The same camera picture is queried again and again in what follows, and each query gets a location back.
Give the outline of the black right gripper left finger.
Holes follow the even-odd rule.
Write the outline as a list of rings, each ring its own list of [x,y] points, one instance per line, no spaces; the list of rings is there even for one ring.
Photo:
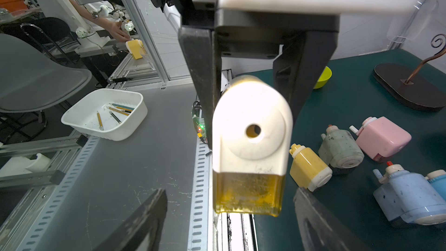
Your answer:
[[[166,190],[159,188],[95,250],[157,251],[166,215]]]

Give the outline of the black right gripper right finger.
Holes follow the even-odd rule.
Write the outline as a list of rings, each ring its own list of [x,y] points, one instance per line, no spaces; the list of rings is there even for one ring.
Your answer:
[[[299,188],[293,198],[306,251],[368,251],[369,247],[340,222],[312,193]]]

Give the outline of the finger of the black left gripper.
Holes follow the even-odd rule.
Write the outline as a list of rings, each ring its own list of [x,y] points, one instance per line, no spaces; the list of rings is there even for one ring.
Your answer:
[[[305,31],[273,62],[274,88],[288,102],[294,122],[337,46],[337,32]]]
[[[216,33],[182,27],[178,40],[200,100],[209,147],[213,147],[213,115],[221,96],[221,53]]]

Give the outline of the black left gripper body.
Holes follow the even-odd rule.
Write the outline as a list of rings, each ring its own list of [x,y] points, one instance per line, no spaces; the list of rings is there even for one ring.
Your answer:
[[[185,59],[274,59],[290,46],[304,56],[330,58],[338,46],[336,15],[253,12],[220,8],[218,0],[174,0]]]

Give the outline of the small yellow pencil sharpener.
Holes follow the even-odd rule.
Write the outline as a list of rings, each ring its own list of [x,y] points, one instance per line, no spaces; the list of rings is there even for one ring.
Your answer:
[[[311,148],[293,144],[289,153],[293,158],[289,173],[299,187],[314,192],[332,178],[332,169]]]

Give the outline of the yellow white pencil sharpener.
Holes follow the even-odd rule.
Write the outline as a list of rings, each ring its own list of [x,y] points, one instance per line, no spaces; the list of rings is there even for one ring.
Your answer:
[[[213,115],[216,213],[280,215],[292,130],[290,106],[276,89],[250,75],[232,80]]]

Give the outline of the light blue pencil sharpener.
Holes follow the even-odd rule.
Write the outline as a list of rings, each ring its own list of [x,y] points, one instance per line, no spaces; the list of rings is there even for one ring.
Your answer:
[[[431,186],[439,193],[439,195],[446,200],[446,171],[436,170],[429,173],[425,179]]]

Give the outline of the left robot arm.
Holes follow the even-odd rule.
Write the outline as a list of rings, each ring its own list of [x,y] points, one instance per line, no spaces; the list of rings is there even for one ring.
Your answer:
[[[404,13],[416,0],[151,0],[181,15],[178,40],[214,141],[222,59],[273,61],[274,88],[297,117],[338,45],[342,13]]]

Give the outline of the distant person hand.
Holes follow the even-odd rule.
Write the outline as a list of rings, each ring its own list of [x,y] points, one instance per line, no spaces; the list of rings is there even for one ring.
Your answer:
[[[122,22],[107,21],[103,28],[118,42],[126,43],[131,41],[131,36],[121,29],[121,24]]]

